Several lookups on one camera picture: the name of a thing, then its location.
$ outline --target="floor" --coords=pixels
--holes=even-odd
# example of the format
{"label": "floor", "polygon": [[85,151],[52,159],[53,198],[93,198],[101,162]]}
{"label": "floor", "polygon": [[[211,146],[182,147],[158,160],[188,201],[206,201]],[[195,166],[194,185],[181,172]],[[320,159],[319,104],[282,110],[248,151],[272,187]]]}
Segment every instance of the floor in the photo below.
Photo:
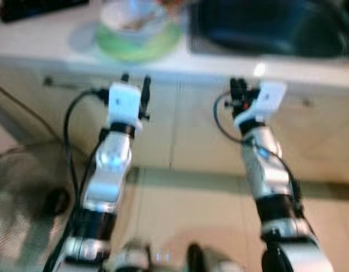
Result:
{"label": "floor", "polygon": [[[305,213],[335,271],[349,272],[349,185],[304,182]],[[151,242],[162,263],[180,267],[188,245],[210,245],[261,271],[263,244],[249,186],[242,178],[140,169],[131,173],[113,246]]]}

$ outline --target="white bowl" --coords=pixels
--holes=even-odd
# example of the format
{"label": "white bowl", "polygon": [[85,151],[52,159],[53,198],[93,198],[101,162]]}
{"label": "white bowl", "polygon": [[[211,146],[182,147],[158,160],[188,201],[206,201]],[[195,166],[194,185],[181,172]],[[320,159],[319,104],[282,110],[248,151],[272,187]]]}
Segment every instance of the white bowl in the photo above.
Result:
{"label": "white bowl", "polygon": [[[138,19],[154,17],[138,30],[123,29]],[[143,43],[159,34],[168,24],[167,12],[163,6],[151,0],[120,0],[107,3],[101,11],[101,22],[119,37]]]}

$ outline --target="black sink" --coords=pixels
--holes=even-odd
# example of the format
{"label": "black sink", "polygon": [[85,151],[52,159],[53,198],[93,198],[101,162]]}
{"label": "black sink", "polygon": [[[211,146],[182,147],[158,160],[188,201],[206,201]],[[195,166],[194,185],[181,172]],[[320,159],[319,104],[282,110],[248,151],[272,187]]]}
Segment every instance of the black sink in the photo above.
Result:
{"label": "black sink", "polygon": [[218,52],[349,56],[349,15],[327,0],[202,0],[191,32]]}

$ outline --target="countertop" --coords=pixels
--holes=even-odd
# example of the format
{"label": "countertop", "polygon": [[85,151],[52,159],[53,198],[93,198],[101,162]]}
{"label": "countertop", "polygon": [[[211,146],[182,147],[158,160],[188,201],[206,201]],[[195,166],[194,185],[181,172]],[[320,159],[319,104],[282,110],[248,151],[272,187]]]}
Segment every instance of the countertop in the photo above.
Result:
{"label": "countertop", "polygon": [[349,60],[315,61],[285,57],[220,57],[191,54],[183,35],[168,55],[128,64],[106,57],[95,43],[100,1],[24,19],[0,22],[0,65],[110,74],[145,73],[175,80],[244,76],[349,88]]}

